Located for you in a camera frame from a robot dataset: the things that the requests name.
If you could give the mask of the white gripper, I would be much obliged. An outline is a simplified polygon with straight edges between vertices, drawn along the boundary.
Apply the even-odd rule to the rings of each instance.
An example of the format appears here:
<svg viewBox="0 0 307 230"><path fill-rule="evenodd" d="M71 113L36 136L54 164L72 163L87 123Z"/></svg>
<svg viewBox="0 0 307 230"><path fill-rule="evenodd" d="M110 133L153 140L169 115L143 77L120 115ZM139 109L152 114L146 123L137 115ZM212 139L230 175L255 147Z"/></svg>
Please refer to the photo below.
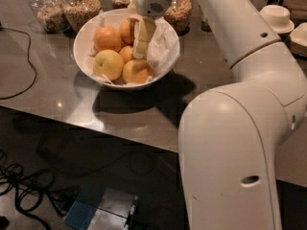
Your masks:
<svg viewBox="0 0 307 230"><path fill-rule="evenodd" d="M136 12L142 19L134 26L133 56L144 58L147 55L149 44L156 30L155 20L152 17L161 17L170 7L172 0L134 0Z"/></svg>

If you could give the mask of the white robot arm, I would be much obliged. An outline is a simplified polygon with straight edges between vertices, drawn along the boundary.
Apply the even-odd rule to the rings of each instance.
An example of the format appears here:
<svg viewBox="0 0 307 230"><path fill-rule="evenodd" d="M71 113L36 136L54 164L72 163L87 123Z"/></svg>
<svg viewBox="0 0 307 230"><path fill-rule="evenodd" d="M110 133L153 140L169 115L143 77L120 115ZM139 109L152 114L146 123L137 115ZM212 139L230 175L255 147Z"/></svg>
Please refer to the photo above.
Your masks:
<svg viewBox="0 0 307 230"><path fill-rule="evenodd" d="M178 153L190 230L282 230L275 151L306 116L306 77L259 15L269 0L197 0L233 82L184 110Z"/></svg>

